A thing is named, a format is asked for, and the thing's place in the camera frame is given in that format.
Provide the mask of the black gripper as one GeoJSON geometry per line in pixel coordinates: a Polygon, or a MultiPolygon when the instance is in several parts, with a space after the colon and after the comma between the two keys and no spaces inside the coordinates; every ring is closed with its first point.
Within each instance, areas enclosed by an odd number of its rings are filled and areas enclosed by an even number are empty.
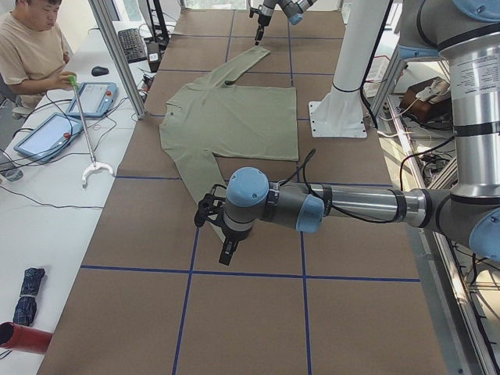
{"type": "Polygon", "coordinates": [[[258,46],[263,39],[265,27],[270,25],[272,19],[273,9],[260,9],[259,10],[259,26],[255,35],[255,46],[258,46]]]}
{"type": "Polygon", "coordinates": [[[226,236],[226,240],[222,246],[219,263],[229,265],[233,254],[238,248],[238,242],[248,237],[250,233],[250,223],[239,223],[230,219],[223,219],[223,233],[226,236]]]}

